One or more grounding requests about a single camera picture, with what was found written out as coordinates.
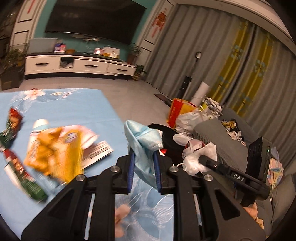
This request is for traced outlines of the person's right hand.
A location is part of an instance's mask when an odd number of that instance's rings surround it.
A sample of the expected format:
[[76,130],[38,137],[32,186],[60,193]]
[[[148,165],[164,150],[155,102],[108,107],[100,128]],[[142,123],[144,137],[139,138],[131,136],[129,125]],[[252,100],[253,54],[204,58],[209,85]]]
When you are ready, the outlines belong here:
[[244,207],[244,210],[254,219],[254,221],[262,228],[264,229],[264,222],[263,219],[258,218],[258,209],[257,204],[254,202],[254,204],[249,205],[248,207]]

